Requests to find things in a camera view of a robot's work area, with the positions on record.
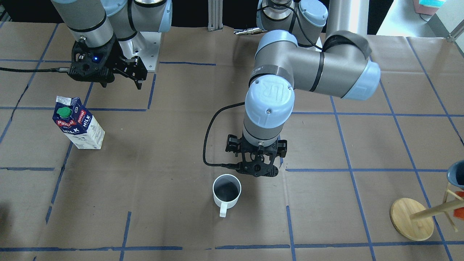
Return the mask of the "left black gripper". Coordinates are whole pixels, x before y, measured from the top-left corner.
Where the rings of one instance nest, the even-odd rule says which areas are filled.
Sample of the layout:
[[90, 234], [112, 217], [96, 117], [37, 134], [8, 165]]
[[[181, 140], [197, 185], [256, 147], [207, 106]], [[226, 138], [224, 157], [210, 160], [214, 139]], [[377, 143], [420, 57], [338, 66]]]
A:
[[225, 167], [254, 177], [275, 177], [279, 171], [274, 165], [274, 160], [276, 157], [284, 158], [287, 150], [287, 140], [277, 140], [269, 146], [262, 144], [255, 146], [246, 141], [244, 137], [237, 138], [229, 134], [225, 151], [233, 152], [236, 156], [240, 154], [242, 161], [236, 164], [228, 163]]

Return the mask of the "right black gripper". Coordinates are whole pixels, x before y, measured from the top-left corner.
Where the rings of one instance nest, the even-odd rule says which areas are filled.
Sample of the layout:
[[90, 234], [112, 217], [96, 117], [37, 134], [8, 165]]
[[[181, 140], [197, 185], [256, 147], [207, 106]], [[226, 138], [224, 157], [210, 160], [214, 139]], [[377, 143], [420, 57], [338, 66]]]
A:
[[81, 36], [72, 48], [68, 76], [81, 82], [98, 82], [102, 87], [115, 80], [114, 74], [132, 79], [141, 90], [148, 71], [139, 56], [126, 58], [115, 35], [100, 47], [89, 47]]

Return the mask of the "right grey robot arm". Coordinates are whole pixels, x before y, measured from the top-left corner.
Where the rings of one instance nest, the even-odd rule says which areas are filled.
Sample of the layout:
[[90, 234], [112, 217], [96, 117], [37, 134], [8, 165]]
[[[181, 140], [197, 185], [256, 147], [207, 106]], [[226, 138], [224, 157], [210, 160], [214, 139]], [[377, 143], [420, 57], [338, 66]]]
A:
[[172, 25], [170, 0], [53, 0], [75, 38], [69, 77], [112, 83], [115, 74], [141, 89], [155, 71], [159, 37]]

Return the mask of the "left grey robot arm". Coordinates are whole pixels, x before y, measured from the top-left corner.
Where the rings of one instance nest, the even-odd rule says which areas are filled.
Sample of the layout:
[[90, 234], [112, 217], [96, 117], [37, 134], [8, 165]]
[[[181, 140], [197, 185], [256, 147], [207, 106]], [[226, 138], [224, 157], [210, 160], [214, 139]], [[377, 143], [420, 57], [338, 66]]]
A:
[[295, 89], [341, 99], [366, 100], [381, 77], [366, 39], [368, 0], [261, 0], [257, 26], [265, 30], [254, 56], [242, 137], [227, 137], [238, 163], [220, 167], [274, 177], [286, 140], [278, 140], [295, 102]]

